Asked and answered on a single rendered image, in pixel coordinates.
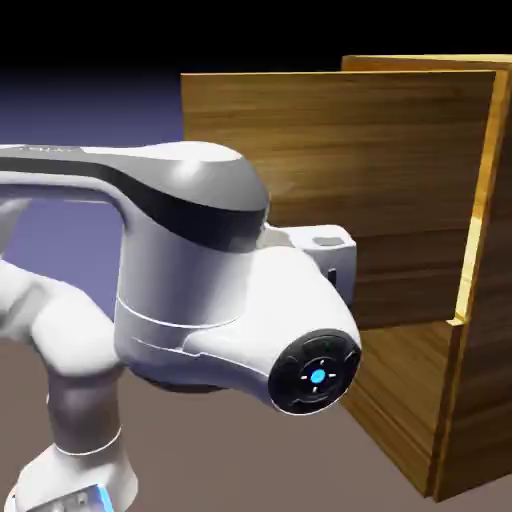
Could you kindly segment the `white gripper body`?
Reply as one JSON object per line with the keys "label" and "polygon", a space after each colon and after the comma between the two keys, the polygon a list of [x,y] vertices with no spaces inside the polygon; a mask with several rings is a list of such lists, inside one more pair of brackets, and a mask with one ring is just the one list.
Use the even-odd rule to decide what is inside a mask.
{"label": "white gripper body", "polygon": [[280,227],[293,246],[308,254],[321,273],[336,288],[345,303],[353,301],[357,244],[351,235],[338,225]]}

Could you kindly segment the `large wooden cabinet door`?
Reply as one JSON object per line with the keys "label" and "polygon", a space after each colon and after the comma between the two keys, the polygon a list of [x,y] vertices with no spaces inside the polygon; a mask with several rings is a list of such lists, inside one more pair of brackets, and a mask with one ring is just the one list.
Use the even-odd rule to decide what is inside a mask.
{"label": "large wooden cabinet door", "polygon": [[352,235],[362,328],[448,320],[505,83],[497,70],[184,74],[183,134],[254,163],[272,224]]}

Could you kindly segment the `small wooden cabinet door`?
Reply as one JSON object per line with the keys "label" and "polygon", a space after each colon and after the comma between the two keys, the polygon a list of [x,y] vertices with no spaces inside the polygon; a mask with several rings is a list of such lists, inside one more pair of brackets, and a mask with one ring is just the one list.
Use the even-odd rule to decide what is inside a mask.
{"label": "small wooden cabinet door", "polygon": [[344,408],[424,497],[433,495],[459,319],[366,330]]}

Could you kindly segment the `wooden cabinet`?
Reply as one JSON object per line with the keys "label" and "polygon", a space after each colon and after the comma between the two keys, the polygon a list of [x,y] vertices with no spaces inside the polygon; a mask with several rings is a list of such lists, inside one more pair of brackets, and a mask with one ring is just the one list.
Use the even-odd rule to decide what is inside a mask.
{"label": "wooden cabinet", "polygon": [[463,328],[430,496],[440,502],[512,475],[512,55],[347,56],[342,67],[497,74],[453,318]]}

